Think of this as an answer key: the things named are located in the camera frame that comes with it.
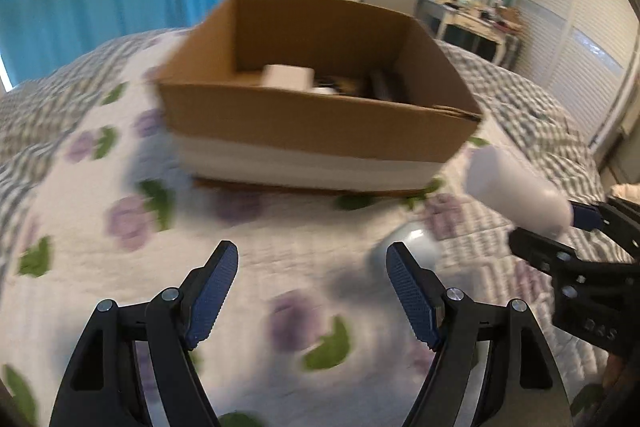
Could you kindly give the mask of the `person's right hand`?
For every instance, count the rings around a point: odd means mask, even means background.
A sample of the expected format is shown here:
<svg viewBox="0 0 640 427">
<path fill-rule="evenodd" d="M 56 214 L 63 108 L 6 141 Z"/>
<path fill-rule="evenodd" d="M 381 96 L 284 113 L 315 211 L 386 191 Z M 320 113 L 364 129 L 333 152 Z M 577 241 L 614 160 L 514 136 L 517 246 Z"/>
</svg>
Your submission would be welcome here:
<svg viewBox="0 0 640 427">
<path fill-rule="evenodd" d="M 604 393 L 626 395 L 636 387 L 638 375 L 638 363 L 635 359 L 624 359 L 610 353 L 602 377 Z"/>
</svg>

